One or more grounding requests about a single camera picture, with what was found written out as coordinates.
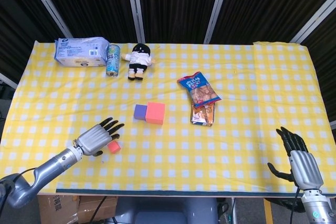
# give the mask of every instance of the chip bag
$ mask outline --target chip bag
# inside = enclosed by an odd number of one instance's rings
[[[177,82],[188,89],[195,108],[221,100],[201,72],[179,78]]]

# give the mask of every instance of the robotic hand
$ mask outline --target robotic hand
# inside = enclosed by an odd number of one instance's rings
[[[22,177],[22,174],[11,174],[0,179],[0,210],[6,200],[14,208],[26,205],[45,185],[80,161],[82,155],[102,154],[100,149],[119,138],[119,134],[114,134],[114,132],[124,126],[123,123],[116,125],[118,121],[111,122],[112,119],[107,118],[95,125],[75,139],[73,146],[35,168],[35,181],[32,185]]]
[[[330,208],[325,196],[320,194],[323,179],[314,156],[308,152],[303,139],[286,128],[277,129],[289,157],[290,174],[281,173],[268,163],[271,172],[278,178],[286,179],[303,190],[302,203],[310,223],[336,223],[336,213]]]

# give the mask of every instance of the stuffed doll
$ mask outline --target stuffed doll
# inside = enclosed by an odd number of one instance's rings
[[[128,79],[133,81],[143,80],[143,73],[152,63],[151,50],[145,44],[137,44],[131,54],[122,55],[121,58],[130,62],[128,70]]]

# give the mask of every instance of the blue can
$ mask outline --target blue can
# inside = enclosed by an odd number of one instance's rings
[[[109,45],[107,50],[106,74],[108,76],[118,76],[120,61],[120,47]]]

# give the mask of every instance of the gingham tablecloth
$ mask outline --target gingham tablecloth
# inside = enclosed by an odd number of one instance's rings
[[[134,44],[119,44],[122,53]],[[35,42],[15,92],[0,146],[0,177],[36,167],[103,119],[125,127],[122,149],[83,157],[42,192],[56,189],[293,193],[293,183],[267,167],[289,172],[285,126],[301,135],[319,164],[324,193],[336,192],[336,146],[307,48],[297,44],[149,44],[157,64],[142,82],[105,67],[67,68],[54,61],[54,44]],[[212,127],[190,123],[187,91],[176,83],[201,71],[222,98]],[[133,119],[136,104],[166,105],[163,125]],[[32,183],[32,174],[25,177]]]

